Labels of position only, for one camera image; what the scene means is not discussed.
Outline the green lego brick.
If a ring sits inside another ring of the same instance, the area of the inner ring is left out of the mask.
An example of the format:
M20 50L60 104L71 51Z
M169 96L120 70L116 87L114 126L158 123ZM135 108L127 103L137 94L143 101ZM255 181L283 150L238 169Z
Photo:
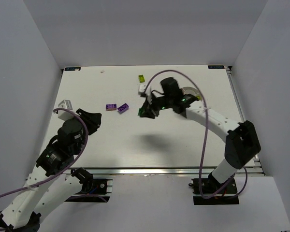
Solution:
M140 108L140 109L139 109L139 112L138 112L138 116L139 116L139 117L143 117L143 116L144 116L144 113L145 113L145 110L142 109L142 108Z

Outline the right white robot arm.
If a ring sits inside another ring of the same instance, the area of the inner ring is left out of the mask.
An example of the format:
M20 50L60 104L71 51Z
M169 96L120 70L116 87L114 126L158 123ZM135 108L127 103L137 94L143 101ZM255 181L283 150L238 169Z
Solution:
M209 174L202 189L217 192L226 186L238 170L261 151L254 124L248 120L237 122L205 106L205 101L190 93L184 93L173 77L160 82L162 94L155 96L150 87L142 93L145 101L139 109L141 118L155 119L161 110L172 109L176 114L203 125L205 136L211 131L225 144L224 158Z

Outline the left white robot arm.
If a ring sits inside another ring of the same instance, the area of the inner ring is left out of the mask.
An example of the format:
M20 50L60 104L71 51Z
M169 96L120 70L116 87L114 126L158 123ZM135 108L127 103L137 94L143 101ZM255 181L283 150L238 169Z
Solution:
M57 134L50 139L24 186L7 193L17 196L0 211L0 232L36 232L58 206L81 191L88 193L93 186L92 174L84 168L78 168L58 190L48 190L80 158L88 137L101 125L100 113L89 113L82 109L64 111L71 118L65 119Z

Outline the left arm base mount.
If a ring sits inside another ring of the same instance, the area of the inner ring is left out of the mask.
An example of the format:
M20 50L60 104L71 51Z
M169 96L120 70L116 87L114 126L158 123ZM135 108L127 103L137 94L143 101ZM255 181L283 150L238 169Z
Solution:
M112 188L112 179L93 179L86 187L82 187L80 192L69 197L65 202L107 203L110 200Z

